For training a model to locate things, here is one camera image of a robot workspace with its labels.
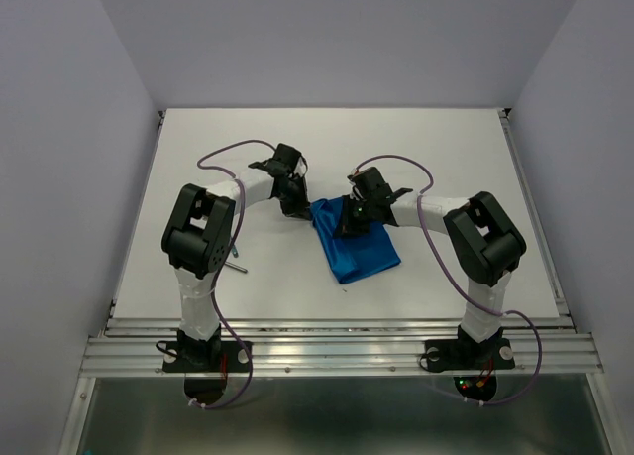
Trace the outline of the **blue cloth napkin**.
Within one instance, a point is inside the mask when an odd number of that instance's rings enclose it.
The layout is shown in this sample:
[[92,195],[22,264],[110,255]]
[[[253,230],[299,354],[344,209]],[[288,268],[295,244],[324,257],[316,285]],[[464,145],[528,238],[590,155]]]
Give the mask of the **blue cloth napkin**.
[[350,284],[398,266],[398,256],[387,231],[379,222],[359,237],[336,237],[343,198],[318,199],[310,205],[315,229],[330,270],[339,284]]

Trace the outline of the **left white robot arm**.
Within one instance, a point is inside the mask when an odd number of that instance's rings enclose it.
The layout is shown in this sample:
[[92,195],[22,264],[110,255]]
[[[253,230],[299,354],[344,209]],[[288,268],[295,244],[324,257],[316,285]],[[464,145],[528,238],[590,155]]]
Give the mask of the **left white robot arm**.
[[210,186],[185,185],[161,238],[161,249],[174,268],[180,293],[178,335],[190,341],[186,358],[200,370],[211,369],[220,360],[221,347],[213,340],[221,326],[214,290],[246,210],[276,199],[284,216],[311,218],[305,179],[308,164],[301,152],[279,144],[271,157],[240,172],[205,163],[238,146],[229,145],[198,161],[200,169],[221,172],[227,179]]

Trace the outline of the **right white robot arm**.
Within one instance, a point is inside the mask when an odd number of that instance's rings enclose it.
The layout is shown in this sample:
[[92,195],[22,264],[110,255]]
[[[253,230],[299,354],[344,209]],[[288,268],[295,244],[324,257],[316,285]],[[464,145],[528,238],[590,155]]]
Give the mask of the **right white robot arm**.
[[429,196],[424,190],[394,190],[380,171],[370,167],[348,176],[350,194],[343,197],[337,237],[361,238],[373,225],[421,229],[441,269],[454,288],[455,279],[431,239],[447,236],[468,279],[459,293],[466,310],[459,329],[466,336],[456,342],[459,360],[477,366],[491,354],[489,339],[500,329],[502,303],[510,276],[525,254],[526,242],[496,198],[487,191],[473,197]]

